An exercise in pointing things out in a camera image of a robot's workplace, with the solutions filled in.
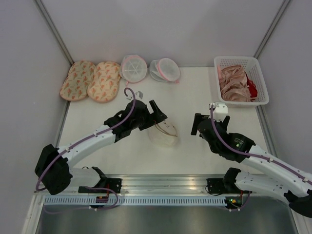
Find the cream mesh laundry bag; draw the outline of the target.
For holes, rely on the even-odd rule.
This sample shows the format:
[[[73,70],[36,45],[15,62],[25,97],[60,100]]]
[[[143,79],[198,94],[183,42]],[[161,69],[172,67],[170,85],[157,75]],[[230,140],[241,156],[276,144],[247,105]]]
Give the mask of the cream mesh laundry bag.
[[[149,140],[158,147],[169,148],[179,141],[178,128],[170,119],[166,119],[147,129]]]

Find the pink bra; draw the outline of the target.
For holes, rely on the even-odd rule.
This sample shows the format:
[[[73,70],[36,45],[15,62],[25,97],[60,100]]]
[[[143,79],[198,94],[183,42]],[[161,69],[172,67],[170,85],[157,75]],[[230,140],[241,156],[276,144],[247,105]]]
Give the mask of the pink bra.
[[[221,97],[225,101],[251,102],[247,78],[241,65],[217,66]]]

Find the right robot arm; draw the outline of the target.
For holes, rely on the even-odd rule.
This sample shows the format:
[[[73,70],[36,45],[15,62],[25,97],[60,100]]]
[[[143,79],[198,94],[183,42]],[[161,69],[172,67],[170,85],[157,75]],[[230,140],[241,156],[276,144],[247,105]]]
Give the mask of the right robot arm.
[[[240,169],[230,168],[223,177],[224,190],[263,193],[283,201],[298,214],[311,217],[312,175],[274,157],[246,136],[228,133],[229,121],[229,116],[215,121],[209,115],[196,113],[191,135],[199,134],[214,154],[255,168],[264,176],[247,175]]]

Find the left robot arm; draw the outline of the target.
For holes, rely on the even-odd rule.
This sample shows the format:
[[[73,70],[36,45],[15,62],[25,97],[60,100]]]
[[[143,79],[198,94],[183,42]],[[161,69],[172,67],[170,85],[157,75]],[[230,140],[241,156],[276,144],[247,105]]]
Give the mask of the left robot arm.
[[[144,102],[133,100],[92,134],[62,147],[45,146],[35,167],[38,183],[44,185],[42,189],[51,195],[58,195],[69,187],[102,193],[106,189],[105,174],[98,167],[79,169],[75,165],[95,151],[128,137],[132,130],[143,131],[167,119],[154,100],[149,104],[152,113]]]

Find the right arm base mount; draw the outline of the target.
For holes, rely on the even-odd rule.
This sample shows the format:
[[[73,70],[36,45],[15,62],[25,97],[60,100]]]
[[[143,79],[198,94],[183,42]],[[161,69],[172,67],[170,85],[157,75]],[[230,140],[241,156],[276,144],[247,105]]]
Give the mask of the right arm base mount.
[[[236,186],[236,179],[234,180],[223,180],[223,178],[207,178],[206,187],[207,193],[211,195],[239,195],[239,194],[248,194],[251,191],[241,190]]]

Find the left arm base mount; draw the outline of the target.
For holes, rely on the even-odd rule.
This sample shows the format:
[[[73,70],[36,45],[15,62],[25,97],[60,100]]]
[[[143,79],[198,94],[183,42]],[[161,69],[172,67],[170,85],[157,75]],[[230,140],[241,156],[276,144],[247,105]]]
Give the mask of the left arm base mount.
[[[94,187],[79,186],[78,193],[81,194],[96,194],[96,193],[110,193],[110,191],[104,190],[110,189],[115,193],[119,194],[122,187],[121,178],[105,178],[101,179]]]

